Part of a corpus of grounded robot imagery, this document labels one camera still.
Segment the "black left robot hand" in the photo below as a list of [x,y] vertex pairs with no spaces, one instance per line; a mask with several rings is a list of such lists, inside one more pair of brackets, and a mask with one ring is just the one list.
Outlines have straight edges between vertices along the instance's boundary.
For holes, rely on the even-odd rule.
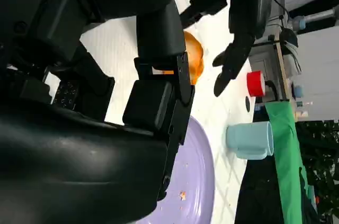
[[219,96],[238,76],[255,40],[263,36],[271,4],[272,0],[190,0],[190,5],[180,14],[182,26],[186,29],[203,16],[215,15],[229,7],[229,31],[234,40],[212,63],[214,67],[222,67],[213,89],[215,96]]

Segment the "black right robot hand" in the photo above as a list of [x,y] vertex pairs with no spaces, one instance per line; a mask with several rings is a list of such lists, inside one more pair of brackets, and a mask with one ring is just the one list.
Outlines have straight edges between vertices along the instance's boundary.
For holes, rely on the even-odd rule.
[[[123,125],[84,31],[135,16]],[[174,0],[1,0],[1,223],[130,223],[166,196],[194,87]]]

